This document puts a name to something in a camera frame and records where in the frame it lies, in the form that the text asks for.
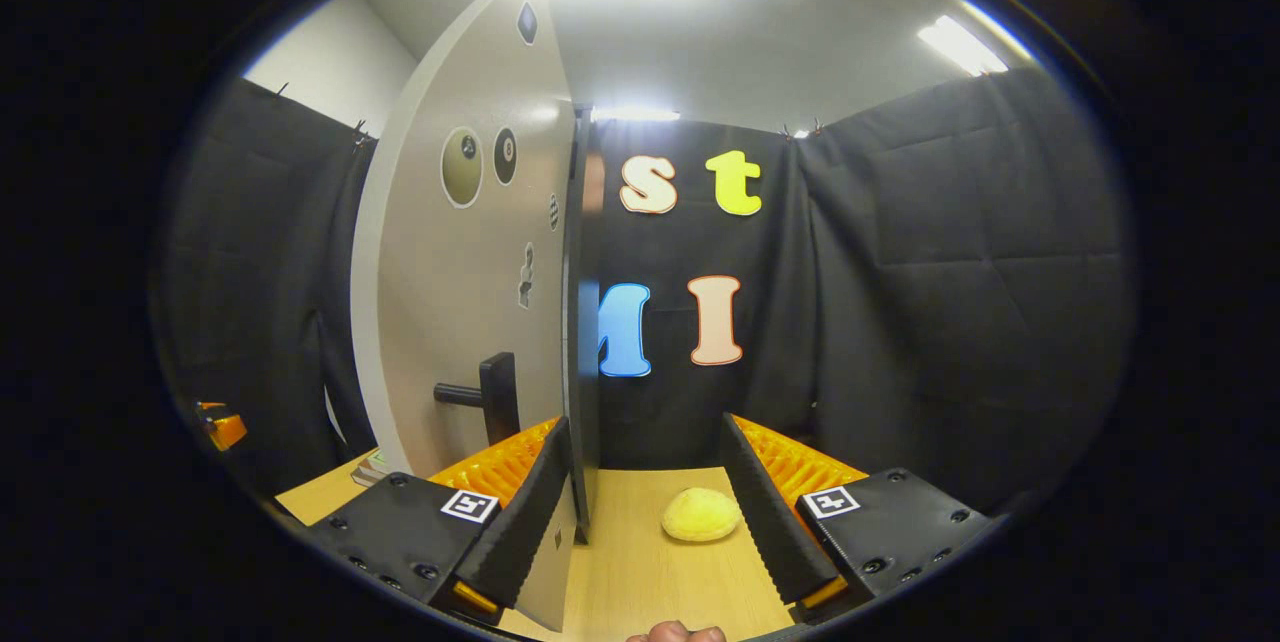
white wall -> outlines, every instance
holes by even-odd
[[[329,0],[262,54],[244,78],[325,116],[383,136],[387,115],[417,67],[366,0]]]

wooden surface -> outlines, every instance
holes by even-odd
[[[317,522],[364,491],[351,481],[357,464],[276,500],[303,523]],[[681,490],[733,495],[723,468],[602,469],[598,483],[591,542],[575,546],[570,559],[563,632],[516,610],[503,614],[499,628],[552,642],[622,642],[678,619],[689,629],[717,624],[733,642],[792,624],[745,523],[716,542],[681,542],[662,531],[662,513]]]

black door handle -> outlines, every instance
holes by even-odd
[[[465,408],[484,409],[484,428],[490,445],[497,445],[520,432],[520,408],[516,404],[516,356],[498,352],[480,363],[480,389],[461,384],[439,382],[435,402]]]

ceiling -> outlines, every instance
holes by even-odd
[[[421,58],[472,0],[369,0]],[[964,77],[915,33],[959,0],[550,0],[575,101],[791,130]]]

black fabric backdrop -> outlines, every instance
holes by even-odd
[[[351,341],[351,244],[374,142],[247,81],[210,105],[170,200],[157,326],[179,403],[225,402],[264,495],[375,446]],[[333,431],[325,412],[328,388]]]
[[[1103,147],[1039,72],[945,83],[809,139],[699,121],[594,127],[602,294],[641,283],[653,372],[600,379],[602,464],[716,464],[735,411],[867,472],[908,466],[991,510],[1065,472],[1102,422],[1133,330]],[[745,151],[760,212],[703,164]],[[667,156],[680,201],[631,214],[621,164]],[[698,367],[694,297],[731,274],[745,354]]]

